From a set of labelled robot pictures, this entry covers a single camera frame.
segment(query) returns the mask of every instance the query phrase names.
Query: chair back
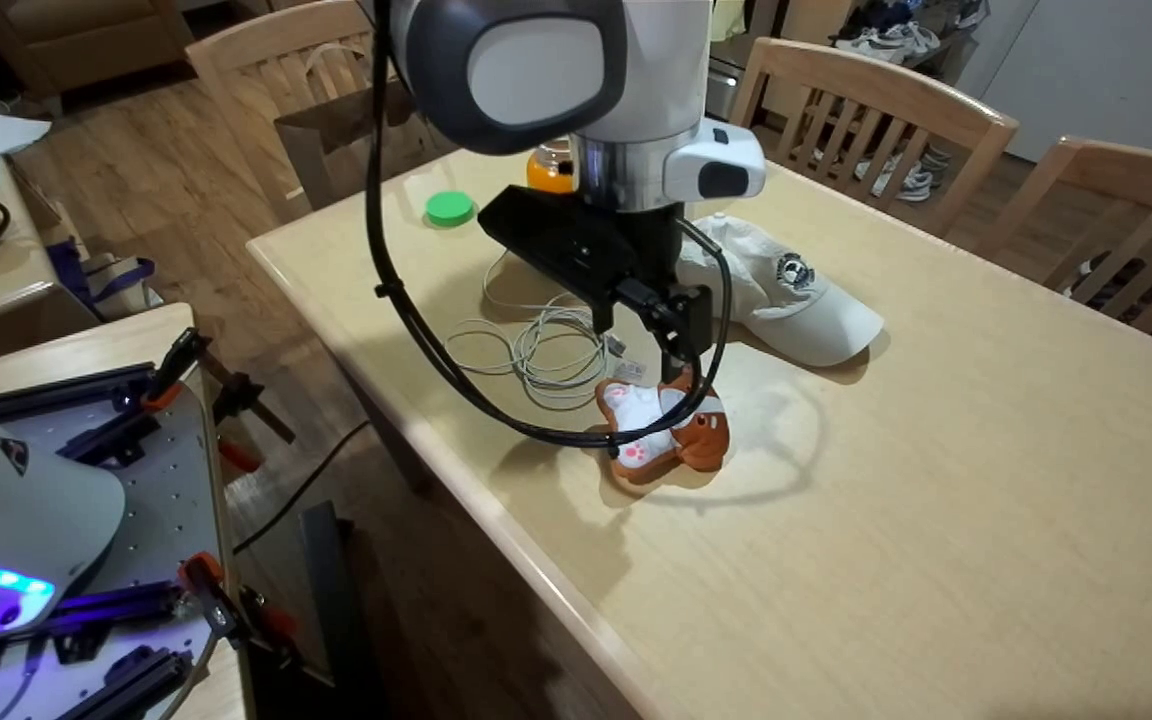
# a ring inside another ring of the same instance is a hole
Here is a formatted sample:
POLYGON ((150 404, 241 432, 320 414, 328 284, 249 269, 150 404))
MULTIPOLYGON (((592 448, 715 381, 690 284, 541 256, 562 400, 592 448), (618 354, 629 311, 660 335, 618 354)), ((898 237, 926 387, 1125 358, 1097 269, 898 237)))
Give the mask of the chair back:
POLYGON ((763 135, 766 161, 941 237, 1017 130, 911 66, 773 37, 752 42, 731 124, 763 135))
POLYGON ((1152 153, 1058 135, 978 252, 1152 332, 1152 153))
POLYGON ((186 63, 277 215, 299 215, 306 205, 277 119, 369 89, 369 17, 350 0, 293 5, 186 42, 186 63))

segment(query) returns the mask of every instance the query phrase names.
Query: green object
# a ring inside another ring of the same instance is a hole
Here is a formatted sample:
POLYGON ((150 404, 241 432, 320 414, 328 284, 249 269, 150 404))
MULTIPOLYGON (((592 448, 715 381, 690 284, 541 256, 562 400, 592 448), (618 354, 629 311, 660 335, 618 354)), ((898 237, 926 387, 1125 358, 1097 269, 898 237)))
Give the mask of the green object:
POLYGON ((471 201, 463 191, 434 191, 422 201, 422 215, 439 229, 471 218, 471 201))

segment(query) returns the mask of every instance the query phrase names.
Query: chair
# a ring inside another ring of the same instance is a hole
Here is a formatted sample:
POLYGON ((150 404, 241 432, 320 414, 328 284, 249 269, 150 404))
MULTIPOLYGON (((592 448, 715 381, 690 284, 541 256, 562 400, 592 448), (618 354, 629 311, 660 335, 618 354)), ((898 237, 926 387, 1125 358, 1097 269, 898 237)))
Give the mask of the chair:
POLYGON ((372 22, 362 10, 350 0, 296 5, 183 51, 214 111, 223 111, 255 186, 277 215, 299 215, 306 201, 277 140, 277 115, 369 89, 372 22))
POLYGON ((1017 119, 898 63, 758 37, 731 124, 837 191, 947 237, 1017 119))
POLYGON ((0 61, 23 95, 181 63, 193 38, 181 0, 0 0, 0 61))
POLYGON ((978 252, 1152 332, 1152 153, 1058 135, 978 252))

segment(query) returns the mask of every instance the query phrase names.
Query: wooden table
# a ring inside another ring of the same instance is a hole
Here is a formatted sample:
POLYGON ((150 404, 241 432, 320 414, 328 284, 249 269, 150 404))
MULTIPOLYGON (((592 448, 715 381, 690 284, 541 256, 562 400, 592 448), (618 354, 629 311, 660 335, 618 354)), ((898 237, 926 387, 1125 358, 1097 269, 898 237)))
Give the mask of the wooden table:
MULTIPOLYGON (((169 305, 117 323, 101 323, 93 332, 6 351, 0 354, 0 391, 93 376, 102 367, 155 362, 183 328, 193 328, 193 309, 169 305)), ((241 668, 229 644, 213 646, 206 678, 186 690, 177 716, 198 716, 198 720, 249 716, 241 668)))
MULTIPOLYGON (((506 181, 518 161, 457 153, 388 185, 439 335, 485 319, 500 247, 420 205, 506 181)), ((731 342, 727 466, 642 501, 452 397, 372 297, 360 201, 250 256, 642 716, 1152 716, 1152 338, 778 166, 708 213, 804 252, 889 335, 849 373, 731 342)))
POLYGON ((55 287, 48 247, 19 201, 10 166, 0 161, 0 205, 10 213, 0 237, 0 315, 23 309, 55 287))

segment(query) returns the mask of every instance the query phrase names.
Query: black cable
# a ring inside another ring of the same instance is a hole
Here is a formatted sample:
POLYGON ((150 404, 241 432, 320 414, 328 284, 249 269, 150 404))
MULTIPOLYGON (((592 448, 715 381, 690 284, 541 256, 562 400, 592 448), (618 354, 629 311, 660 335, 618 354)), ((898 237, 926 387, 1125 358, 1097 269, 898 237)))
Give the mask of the black cable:
MULTIPOLYGON (((383 201, 381 201, 381 166, 383 166, 383 89, 388 89, 388 61, 391 61, 391 48, 388 48, 388 0, 375 0, 375 17, 372 17, 372 157, 369 157, 369 191, 362 191, 362 215, 369 215, 369 256, 372 256, 372 269, 381 277, 375 284, 375 297, 391 301, 395 315, 402 319, 409 335, 417 338, 417 347, 426 354, 426 362, 466 400, 474 404, 485 414, 531 434, 531 438, 545 438, 545 442, 571 442, 571 448, 607 448, 615 450, 618 442, 630 442, 639 434, 653 434, 653 432, 665 432, 665 428, 674 428, 680 419, 688 419, 701 400, 708 397, 715 373, 720 373, 720 358, 725 358, 725 338, 727 338, 727 328, 720 323, 720 335, 715 335, 715 351, 711 351, 711 362, 708 373, 701 376, 701 385, 690 385, 685 391, 685 400, 674 407, 667 407, 665 414, 657 414, 653 424, 642 428, 630 428, 630 432, 559 432, 559 428, 541 428, 541 424, 527 424, 527 419, 517 419, 506 414, 502 407, 495 407, 463 373, 460 362, 449 354, 449 347, 434 338, 434 332, 422 323, 420 309, 411 305, 398 273, 391 269, 391 256, 388 256, 388 238, 383 238, 383 201)), ((731 309, 731 273, 727 273, 727 258, 725 252, 701 232, 690 229, 688 218, 680 218, 680 229, 701 238, 701 247, 720 265, 720 277, 725 277, 725 319, 727 319, 727 309, 731 309)), ((690 362, 690 373, 701 367, 701 351, 690 338, 685 342, 685 362, 690 362)))
POLYGON ((328 455, 299 479, 299 487, 241 545, 231 545, 229 551, 241 557, 249 551, 261 537, 266 537, 296 503, 299 494, 328 472, 328 462, 345 450, 348 438, 357 438, 362 428, 372 428, 372 419, 360 419, 357 428, 348 428, 328 455))

